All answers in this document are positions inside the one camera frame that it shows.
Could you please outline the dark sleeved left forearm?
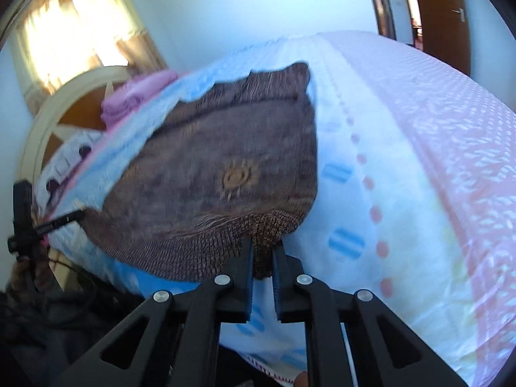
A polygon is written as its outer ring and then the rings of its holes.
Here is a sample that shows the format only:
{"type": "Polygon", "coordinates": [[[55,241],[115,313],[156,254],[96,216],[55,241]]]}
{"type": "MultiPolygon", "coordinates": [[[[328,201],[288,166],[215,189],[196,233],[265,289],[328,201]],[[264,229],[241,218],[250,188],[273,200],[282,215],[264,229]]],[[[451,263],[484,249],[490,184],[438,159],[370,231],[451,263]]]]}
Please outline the dark sleeved left forearm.
{"type": "Polygon", "coordinates": [[[1,292],[1,385],[51,386],[142,302],[106,284],[1,292]]]}

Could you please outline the person's left hand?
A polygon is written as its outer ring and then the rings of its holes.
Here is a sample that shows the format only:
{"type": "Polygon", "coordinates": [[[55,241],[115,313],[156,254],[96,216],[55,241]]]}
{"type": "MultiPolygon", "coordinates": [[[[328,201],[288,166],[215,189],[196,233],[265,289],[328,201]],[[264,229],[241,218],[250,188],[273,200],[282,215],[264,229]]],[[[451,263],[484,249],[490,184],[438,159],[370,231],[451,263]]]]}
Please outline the person's left hand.
{"type": "Polygon", "coordinates": [[[29,287],[46,292],[53,287],[48,248],[40,245],[31,258],[18,259],[11,269],[10,288],[15,293],[28,293],[29,287]]]}

